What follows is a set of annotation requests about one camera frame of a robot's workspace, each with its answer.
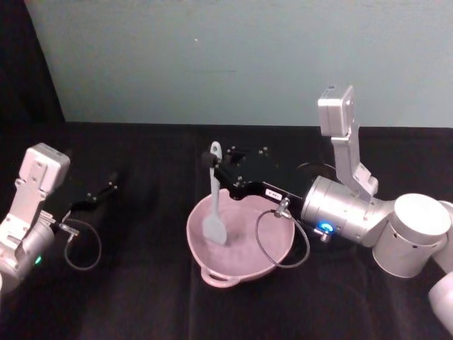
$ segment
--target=spatula head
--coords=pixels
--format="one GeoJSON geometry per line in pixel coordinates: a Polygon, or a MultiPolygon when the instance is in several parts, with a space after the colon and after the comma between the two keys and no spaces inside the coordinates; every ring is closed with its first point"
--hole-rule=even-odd
{"type": "Polygon", "coordinates": [[[203,236],[215,243],[225,245],[227,231],[224,223],[216,215],[209,215],[203,220],[203,236]]]}

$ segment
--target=light blue wall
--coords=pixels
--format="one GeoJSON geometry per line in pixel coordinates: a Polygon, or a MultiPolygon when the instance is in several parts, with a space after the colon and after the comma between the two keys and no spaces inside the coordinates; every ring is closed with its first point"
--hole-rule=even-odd
{"type": "Polygon", "coordinates": [[[29,0],[67,120],[453,127],[452,0],[29,0]]]}

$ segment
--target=cable connector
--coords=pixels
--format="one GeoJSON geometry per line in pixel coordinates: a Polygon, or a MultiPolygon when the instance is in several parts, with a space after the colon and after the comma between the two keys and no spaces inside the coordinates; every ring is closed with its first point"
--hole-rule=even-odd
{"type": "Polygon", "coordinates": [[[289,198],[285,197],[281,200],[280,205],[278,206],[278,209],[274,212],[274,216],[276,218],[287,218],[288,220],[292,219],[291,214],[288,211],[288,205],[289,205],[289,198]]]}

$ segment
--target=pink bowl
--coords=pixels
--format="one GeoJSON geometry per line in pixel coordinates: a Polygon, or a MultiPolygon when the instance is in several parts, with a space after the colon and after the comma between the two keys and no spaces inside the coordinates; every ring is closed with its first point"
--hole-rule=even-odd
{"type": "MultiPolygon", "coordinates": [[[[211,195],[192,210],[187,222],[187,239],[193,257],[201,267],[202,279],[217,288],[228,288],[271,272],[275,265],[260,250],[255,238],[255,223],[265,210],[277,205],[259,196],[237,201],[228,190],[219,195],[219,214],[228,234],[224,246],[203,237],[202,221],[211,213],[211,195]]],[[[294,223],[267,214],[260,221],[259,237],[269,255],[281,262],[294,240],[294,223]]]]}

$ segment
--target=spatula handle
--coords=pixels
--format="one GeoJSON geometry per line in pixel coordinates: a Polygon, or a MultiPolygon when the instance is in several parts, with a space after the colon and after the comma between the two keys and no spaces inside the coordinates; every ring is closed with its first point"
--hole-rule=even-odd
{"type": "MultiPolygon", "coordinates": [[[[211,149],[212,154],[215,154],[217,158],[222,159],[222,148],[219,142],[212,142],[211,149]]],[[[210,169],[211,175],[211,194],[212,194],[212,211],[219,214],[219,190],[220,183],[217,178],[214,177],[214,168],[210,169]]]]}

